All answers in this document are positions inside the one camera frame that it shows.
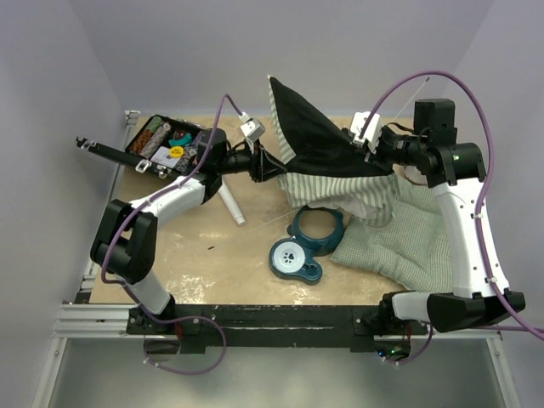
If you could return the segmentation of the green striped pet tent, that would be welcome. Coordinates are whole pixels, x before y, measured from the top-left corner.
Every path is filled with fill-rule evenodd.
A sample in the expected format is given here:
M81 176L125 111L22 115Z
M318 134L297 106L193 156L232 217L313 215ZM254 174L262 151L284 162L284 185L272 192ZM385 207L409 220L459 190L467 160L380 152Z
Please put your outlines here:
M351 136L301 94L269 76L269 102L280 160L277 177L291 207L326 207L382 228L394 217L400 194L392 168L364 160Z

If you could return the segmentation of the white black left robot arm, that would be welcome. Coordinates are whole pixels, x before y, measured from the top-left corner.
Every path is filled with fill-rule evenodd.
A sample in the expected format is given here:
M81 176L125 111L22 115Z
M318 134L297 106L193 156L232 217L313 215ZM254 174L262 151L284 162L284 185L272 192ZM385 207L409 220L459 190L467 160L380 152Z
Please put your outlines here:
M115 199L106 206L90 250L91 260L147 311L145 321L157 333L170 332L176 323L175 300L153 271L158 230L211 199L225 174L248 173L261 183L286 173L258 141L244 139L237 149L220 129L207 130L196 141L189 173L139 200Z

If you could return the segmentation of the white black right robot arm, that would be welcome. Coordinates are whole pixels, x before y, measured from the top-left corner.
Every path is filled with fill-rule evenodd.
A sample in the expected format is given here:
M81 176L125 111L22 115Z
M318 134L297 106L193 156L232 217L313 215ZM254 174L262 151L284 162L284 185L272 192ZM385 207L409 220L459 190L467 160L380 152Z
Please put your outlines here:
M439 204L450 255L452 290L447 293L393 292L383 296L372 319L390 334L418 320L438 332L493 326L525 307L524 294L511 290L496 255L481 197L490 171L480 148L456 141L455 103L420 99L414 106L413 134L400 135L366 111L354 142L365 160L379 167L415 167Z

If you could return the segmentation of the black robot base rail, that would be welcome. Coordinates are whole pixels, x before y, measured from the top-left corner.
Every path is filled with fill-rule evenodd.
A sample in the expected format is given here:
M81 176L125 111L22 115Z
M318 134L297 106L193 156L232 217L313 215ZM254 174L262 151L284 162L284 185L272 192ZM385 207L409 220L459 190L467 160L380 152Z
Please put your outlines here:
M179 340L183 354L202 354L211 347L349 349L371 352L380 336L423 335L415 321L387 318L366 305L177 304L158 323L135 307L128 312L127 333Z

